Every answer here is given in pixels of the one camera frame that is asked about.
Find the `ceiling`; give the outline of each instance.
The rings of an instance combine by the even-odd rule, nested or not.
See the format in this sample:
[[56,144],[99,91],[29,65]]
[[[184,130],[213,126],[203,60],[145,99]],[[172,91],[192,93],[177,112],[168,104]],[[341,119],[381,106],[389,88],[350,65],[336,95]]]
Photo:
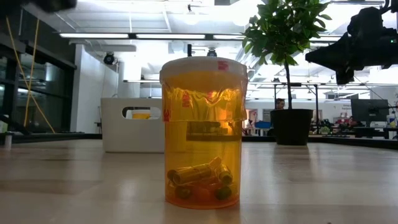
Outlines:
[[[219,1],[214,0],[79,0],[76,9],[54,15],[46,15],[32,5],[28,5],[26,9],[59,32],[238,34],[244,32],[249,18],[256,14],[257,4],[263,4],[261,0],[240,0],[229,6],[219,6],[218,3]],[[191,5],[191,12],[187,9],[188,4]],[[364,7],[367,6],[330,4],[325,14],[333,20],[325,21],[327,31],[323,35],[343,35],[351,16]],[[383,19],[384,26],[397,28],[395,14],[387,12]],[[185,57],[187,44],[193,45],[194,56],[206,55],[209,48],[215,48],[219,57],[246,64],[253,69],[251,81],[270,82],[275,77],[282,82],[285,80],[282,67],[258,66],[257,58],[243,53],[240,41],[86,40],[82,43],[88,49],[97,49],[95,53],[98,57],[105,54],[101,51],[105,47],[135,45],[136,52],[131,53],[140,58],[142,75],[148,80],[158,78],[165,62]],[[312,45],[312,49],[317,47],[320,47],[319,44]],[[295,60],[298,66],[290,69],[293,82],[335,82],[334,71],[309,64],[305,61],[304,54],[296,55]],[[356,76],[361,77],[363,82],[369,82],[370,70],[368,68],[356,72]]]

